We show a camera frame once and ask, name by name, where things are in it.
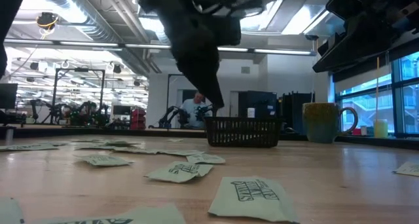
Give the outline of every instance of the mug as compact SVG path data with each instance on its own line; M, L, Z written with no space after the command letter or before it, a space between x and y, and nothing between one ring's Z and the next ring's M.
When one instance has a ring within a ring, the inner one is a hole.
M340 116L345 110L354 114L354 124L348 130L339 132ZM351 132L358 124L355 109L339 109L336 103L305 103L302 105L302 119L308 141L316 143L333 143L337 136Z

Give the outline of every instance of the person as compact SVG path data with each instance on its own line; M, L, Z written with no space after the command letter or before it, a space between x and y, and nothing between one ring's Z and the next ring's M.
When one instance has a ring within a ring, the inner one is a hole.
M189 114L189 123L185 125L186 127L197 128L197 129L204 129L205 122L203 119L197 119L196 114L198 113L198 109L201 107L207 107L207 105L203 102L204 96L196 92L195 97L193 99L187 99L183 102L181 109L185 110ZM205 117L211 116L210 112L206 112L204 114Z

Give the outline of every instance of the wooden table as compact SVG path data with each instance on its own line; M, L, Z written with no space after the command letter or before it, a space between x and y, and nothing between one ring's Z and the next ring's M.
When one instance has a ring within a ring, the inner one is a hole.
M16 198L27 223L54 216L113 215L136 206L176 204L187 223L266 223L222 218L207 211L224 176L261 176L280 182L293 199L301 223L418 223L419 177L393 174L416 151L336 143L280 141L272 149L209 147L206 140L81 136L145 142L149 148L199 149L227 160L202 179L174 184L152 181L146 173L183 157L118 153L131 166L94 168L74 155L107 153L57 151L0 153L0 196ZM69 141L74 137L15 140L15 144Z

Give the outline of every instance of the black basket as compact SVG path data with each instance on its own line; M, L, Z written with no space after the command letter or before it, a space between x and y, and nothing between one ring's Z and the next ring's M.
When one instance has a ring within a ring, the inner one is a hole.
M279 119L206 117L208 143L216 147L275 147L280 135Z

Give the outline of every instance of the exposed ceiling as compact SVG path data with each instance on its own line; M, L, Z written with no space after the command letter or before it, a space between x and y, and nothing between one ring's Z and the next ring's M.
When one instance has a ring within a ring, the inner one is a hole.
M85 0L95 12L95 20L104 20L109 25L110 30L125 43L144 43L144 39L151 40L153 44L159 44L164 36L162 25L156 18L145 17L134 0ZM76 6L81 1L70 3L70 7ZM288 50L312 50L313 43L307 41L301 33L319 35L326 37L342 25L339 19L326 13L324 7L327 0L279 0L269 3L266 11L259 16L244 18L242 20L242 41L238 47L248 48L278 48ZM45 30L40 29L35 23L35 19L42 12L53 12L60 15L60 20L54 31L46 36L48 40L61 41L92 41L92 37L83 32L81 25L68 22L75 22L76 14L62 14L69 10L57 7L53 2L46 0L24 0L16 16L15 22L9 31L8 38L15 39L41 39ZM133 21L133 16L140 17ZM139 51L130 50L130 54L138 60L144 60L134 64L132 60L125 60L118 51L108 51L98 48L71 48L60 49L46 48L38 46L35 48L25 46L8 47L7 53L11 58L8 66L9 73L13 73L12 81L20 83L23 88L44 90L42 97L50 99L51 86L54 83L55 68L62 67L63 63L69 67L88 67L90 69L102 69L106 72L105 81L105 103L111 103L118 98L118 92L129 97L122 97L124 103L147 106L147 81L141 75L148 76L161 71L170 71L168 66L175 68L175 62L169 50ZM258 64L263 55L222 52L222 59L241 59L253 60ZM32 62L41 62L43 69L34 71L30 69ZM113 64L121 64L122 72L114 74ZM26 79L33 77L34 83L28 83ZM141 85L134 86L134 78L140 78ZM95 73L74 73L68 72L58 81L61 87L59 93L63 98L77 99L77 94L71 90L78 88L80 92L86 91L81 98L98 100L95 93L100 89L100 80ZM30 90L24 92L24 97L30 98L33 94Z

